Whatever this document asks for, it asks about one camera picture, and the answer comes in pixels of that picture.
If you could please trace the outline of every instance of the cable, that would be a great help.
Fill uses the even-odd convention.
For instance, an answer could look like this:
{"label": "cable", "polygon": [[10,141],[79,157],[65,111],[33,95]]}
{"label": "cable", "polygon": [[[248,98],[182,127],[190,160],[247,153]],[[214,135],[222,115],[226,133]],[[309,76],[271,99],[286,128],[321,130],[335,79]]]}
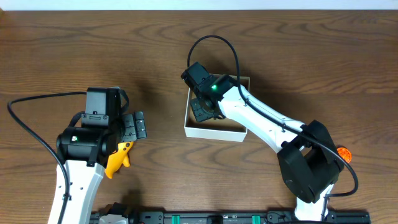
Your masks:
{"label": "cable", "polygon": [[347,167],[347,169],[349,170],[349,172],[350,172],[351,175],[353,176],[353,179],[354,179],[354,188],[353,188],[352,190],[350,190],[349,192],[345,192],[345,193],[326,194],[326,195],[325,195],[325,200],[328,200],[329,197],[345,197],[345,196],[353,195],[353,194],[358,190],[358,187],[359,187],[358,177],[357,177],[357,175],[356,175],[354,169],[353,169],[341,156],[339,156],[337,153],[333,152],[329,147],[325,146],[324,144],[322,144],[321,142],[317,141],[316,139],[311,138],[311,137],[309,137],[309,136],[306,136],[305,134],[303,134],[303,133],[301,133],[301,132],[299,132],[299,131],[296,131],[295,129],[293,129],[293,128],[287,126],[285,123],[281,123],[281,122],[279,122],[278,120],[276,120],[276,119],[270,117],[269,115],[263,113],[261,110],[257,109],[255,106],[253,106],[253,105],[250,103],[250,101],[249,101],[248,98],[245,98],[245,97],[244,97],[243,92],[242,92],[242,89],[241,89],[241,82],[240,82],[241,72],[240,72],[240,69],[239,69],[239,60],[238,60],[238,56],[236,55],[236,51],[235,51],[234,47],[231,45],[230,42],[228,42],[228,40],[226,40],[226,39],[224,39],[224,38],[222,38],[222,37],[220,37],[220,36],[218,36],[218,35],[206,35],[206,36],[201,37],[200,39],[198,39],[198,40],[193,44],[193,46],[191,47],[191,49],[190,49],[190,51],[189,51],[189,53],[188,53],[188,58],[187,58],[187,65],[188,65],[188,67],[190,66],[190,58],[191,58],[191,54],[192,54],[193,49],[195,48],[195,46],[196,46],[199,42],[201,42],[202,40],[207,39],[207,38],[216,38],[216,39],[220,39],[220,40],[224,41],[224,42],[230,47],[230,49],[232,50],[232,53],[234,54],[234,57],[235,57],[235,63],[236,63],[236,80],[238,81],[238,91],[239,91],[239,94],[241,95],[242,100],[245,102],[245,104],[247,104],[248,106],[250,106],[250,108],[252,108],[255,112],[259,113],[261,116],[267,118],[268,120],[270,120],[270,121],[273,122],[274,124],[280,126],[282,129],[288,130],[288,131],[290,131],[291,133],[294,133],[294,134],[296,134],[296,135],[298,135],[298,136],[300,136],[300,137],[302,137],[302,138],[308,140],[309,142],[312,142],[312,143],[314,143],[314,144],[320,146],[321,148],[326,149],[326,150],[327,150],[328,152],[330,152],[333,156],[335,156],[338,160],[340,160],[340,161],[344,164],[345,167]]}
{"label": "cable", "polygon": [[36,134],[33,130],[31,130],[30,127],[28,127],[25,123],[23,123],[17,117],[17,115],[13,112],[11,106],[14,103],[27,101],[27,100],[35,100],[35,99],[56,97],[56,96],[85,95],[85,94],[86,94],[86,92],[79,91],[79,92],[70,92],[70,93],[56,93],[56,94],[48,94],[48,95],[40,95],[40,96],[30,96],[30,97],[26,97],[26,98],[12,100],[12,101],[10,101],[7,104],[8,112],[10,113],[12,118],[14,118],[14,120],[19,125],[21,125],[29,134],[31,134],[34,138],[36,138],[36,140],[38,140],[51,153],[51,155],[54,157],[54,159],[57,161],[58,165],[61,168],[61,171],[62,171],[62,174],[63,174],[63,178],[65,179],[65,195],[63,196],[63,203],[62,203],[62,208],[61,208],[61,212],[60,212],[60,217],[58,219],[58,224],[62,223],[63,214],[65,213],[65,209],[67,207],[67,202],[68,202],[68,199],[70,197],[69,196],[69,178],[68,178],[67,170],[65,169],[65,167],[63,166],[63,164],[62,164],[60,158],[58,157],[57,153],[51,148],[51,146],[48,145],[47,142],[45,142],[38,134]]}

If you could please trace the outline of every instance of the black bracket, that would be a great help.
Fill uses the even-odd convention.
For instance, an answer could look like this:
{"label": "black bracket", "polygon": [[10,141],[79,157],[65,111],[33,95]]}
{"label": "black bracket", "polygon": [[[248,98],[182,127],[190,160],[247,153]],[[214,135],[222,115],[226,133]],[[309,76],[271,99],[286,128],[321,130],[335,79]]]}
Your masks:
{"label": "black bracket", "polygon": [[182,73],[181,78],[197,96],[190,101],[196,121],[225,118],[220,111],[218,102],[223,99],[223,95],[228,90],[238,85],[235,79],[229,75],[215,77],[213,74],[209,74],[198,62],[187,68]]}
{"label": "black bracket", "polygon": [[133,114],[125,114],[122,116],[124,124],[124,135],[121,142],[135,141],[147,137],[145,127],[144,112],[136,111]]}
{"label": "black bracket", "polygon": [[[315,138],[337,153],[323,124],[314,120],[301,128],[305,135]],[[337,181],[344,168],[343,163],[337,161],[329,151],[311,144],[301,136],[282,143],[282,147],[277,153],[282,178],[292,193],[306,203],[318,201],[320,194]],[[302,147],[312,149],[304,156],[300,151]]]}

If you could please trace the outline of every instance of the white wall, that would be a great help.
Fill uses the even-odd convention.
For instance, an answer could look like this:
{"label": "white wall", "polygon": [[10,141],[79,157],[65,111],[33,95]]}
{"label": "white wall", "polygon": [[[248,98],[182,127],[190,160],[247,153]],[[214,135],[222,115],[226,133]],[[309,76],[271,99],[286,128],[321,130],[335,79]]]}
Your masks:
{"label": "white wall", "polygon": [[398,9],[398,0],[0,0],[4,10]]}

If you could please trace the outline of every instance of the yellow handle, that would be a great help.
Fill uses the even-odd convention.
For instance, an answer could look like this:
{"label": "yellow handle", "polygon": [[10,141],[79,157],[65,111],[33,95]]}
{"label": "yellow handle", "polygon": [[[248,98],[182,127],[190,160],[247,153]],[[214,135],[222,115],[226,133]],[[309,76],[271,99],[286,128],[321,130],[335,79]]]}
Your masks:
{"label": "yellow handle", "polygon": [[129,156],[127,153],[132,148],[133,142],[123,142],[118,144],[118,151],[109,156],[108,165],[106,165],[105,174],[112,179],[113,174],[120,169],[122,164],[126,167],[130,166]]}

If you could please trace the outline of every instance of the black end effector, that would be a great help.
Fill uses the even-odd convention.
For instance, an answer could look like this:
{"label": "black end effector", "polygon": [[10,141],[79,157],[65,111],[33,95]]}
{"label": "black end effector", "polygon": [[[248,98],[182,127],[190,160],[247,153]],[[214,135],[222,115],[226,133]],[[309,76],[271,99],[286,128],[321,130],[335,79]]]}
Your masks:
{"label": "black end effector", "polygon": [[190,101],[196,121],[225,118],[220,111],[218,102],[223,99],[223,95],[229,89],[238,85],[235,79],[229,75],[217,78],[209,74],[198,62],[187,68],[182,73],[181,78],[197,96]]}
{"label": "black end effector", "polygon": [[[122,97],[126,100],[123,107]],[[129,98],[124,90],[87,89],[85,112],[76,114],[57,138],[57,154],[62,162],[73,159],[87,161],[91,167],[96,163],[106,167],[109,155],[117,150],[119,143],[146,138],[144,113],[123,115],[128,106]],[[79,118],[81,128],[75,127]]]}
{"label": "black end effector", "polygon": [[[314,120],[301,128],[305,135],[322,142],[337,153],[336,146],[323,124]],[[303,146],[312,147],[305,156],[300,152]],[[306,203],[318,201],[320,194],[338,180],[344,169],[343,163],[337,161],[330,152],[300,136],[291,142],[282,143],[282,149],[277,156],[286,186]]]}

